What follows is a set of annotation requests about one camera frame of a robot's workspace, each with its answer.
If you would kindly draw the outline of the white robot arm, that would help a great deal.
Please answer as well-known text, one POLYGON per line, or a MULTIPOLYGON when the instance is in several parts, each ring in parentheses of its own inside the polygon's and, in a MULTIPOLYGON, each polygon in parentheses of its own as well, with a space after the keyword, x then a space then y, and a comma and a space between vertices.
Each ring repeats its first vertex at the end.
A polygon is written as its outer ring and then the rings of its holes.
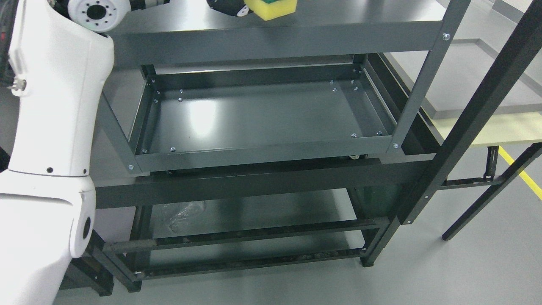
POLYGON ((1 172, 2 305, 50 305, 94 225, 91 145, 114 63, 107 33, 164 0, 2 0, 1 83, 19 97, 1 172))

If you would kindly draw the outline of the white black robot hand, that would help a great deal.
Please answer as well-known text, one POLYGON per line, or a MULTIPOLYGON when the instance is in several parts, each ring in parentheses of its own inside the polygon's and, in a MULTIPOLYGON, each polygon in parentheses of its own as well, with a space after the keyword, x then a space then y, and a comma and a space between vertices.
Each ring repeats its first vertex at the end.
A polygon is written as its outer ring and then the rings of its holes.
POLYGON ((207 0, 207 5, 228 16, 244 17, 253 13, 244 0, 207 0))

